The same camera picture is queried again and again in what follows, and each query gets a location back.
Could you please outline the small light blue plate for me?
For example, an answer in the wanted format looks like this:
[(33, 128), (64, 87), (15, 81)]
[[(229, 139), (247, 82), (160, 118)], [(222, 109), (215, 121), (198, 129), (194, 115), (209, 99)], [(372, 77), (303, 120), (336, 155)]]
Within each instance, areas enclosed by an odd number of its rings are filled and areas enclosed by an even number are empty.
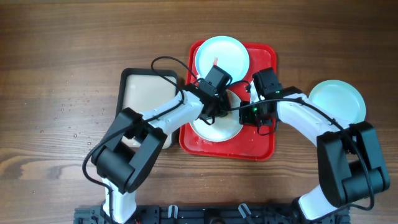
[(244, 80), (250, 59), (248, 50), (240, 41), (229, 36), (216, 36), (199, 46), (194, 62), (200, 81), (216, 65), (231, 76), (230, 84), (235, 84)]

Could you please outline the white plate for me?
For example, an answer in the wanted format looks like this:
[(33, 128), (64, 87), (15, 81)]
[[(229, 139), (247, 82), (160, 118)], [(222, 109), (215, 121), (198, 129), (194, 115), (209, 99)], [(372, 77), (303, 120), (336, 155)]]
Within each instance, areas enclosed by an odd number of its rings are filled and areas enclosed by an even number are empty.
[(243, 125), (239, 123), (238, 110), (228, 111), (224, 117), (216, 117), (212, 125), (197, 119), (190, 126), (199, 137), (211, 141), (222, 142), (232, 139), (242, 130)]

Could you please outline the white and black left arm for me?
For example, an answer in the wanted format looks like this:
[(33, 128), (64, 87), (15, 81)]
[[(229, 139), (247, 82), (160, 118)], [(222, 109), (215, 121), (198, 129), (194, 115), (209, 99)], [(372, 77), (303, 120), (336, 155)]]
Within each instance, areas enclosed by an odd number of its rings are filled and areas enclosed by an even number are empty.
[(106, 189), (103, 211), (110, 223), (126, 223), (135, 213), (136, 190), (149, 176), (167, 136), (197, 119), (215, 119), (227, 109), (223, 95), (232, 76), (214, 65), (204, 79), (179, 88), (158, 108), (124, 108), (88, 154)]

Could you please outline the large light blue plate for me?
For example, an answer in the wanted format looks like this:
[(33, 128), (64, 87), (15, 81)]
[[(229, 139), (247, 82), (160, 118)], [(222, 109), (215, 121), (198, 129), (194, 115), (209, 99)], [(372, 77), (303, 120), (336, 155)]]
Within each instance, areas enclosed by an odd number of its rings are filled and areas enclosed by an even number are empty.
[(350, 123), (360, 123), (366, 117), (366, 104), (360, 92), (341, 80), (327, 80), (317, 84), (310, 92), (309, 100)]

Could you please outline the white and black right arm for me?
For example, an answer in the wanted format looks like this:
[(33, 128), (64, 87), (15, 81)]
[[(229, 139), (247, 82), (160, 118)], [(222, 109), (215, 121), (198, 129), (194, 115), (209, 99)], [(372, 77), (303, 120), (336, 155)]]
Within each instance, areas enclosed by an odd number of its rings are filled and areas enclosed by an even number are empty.
[(351, 208), (372, 210), (376, 194), (390, 186), (374, 127), (336, 118), (298, 88), (283, 88), (272, 68), (254, 73), (252, 86), (255, 95), (241, 103), (241, 118), (258, 127), (288, 124), (317, 148), (319, 185), (292, 202), (289, 221), (315, 223)]

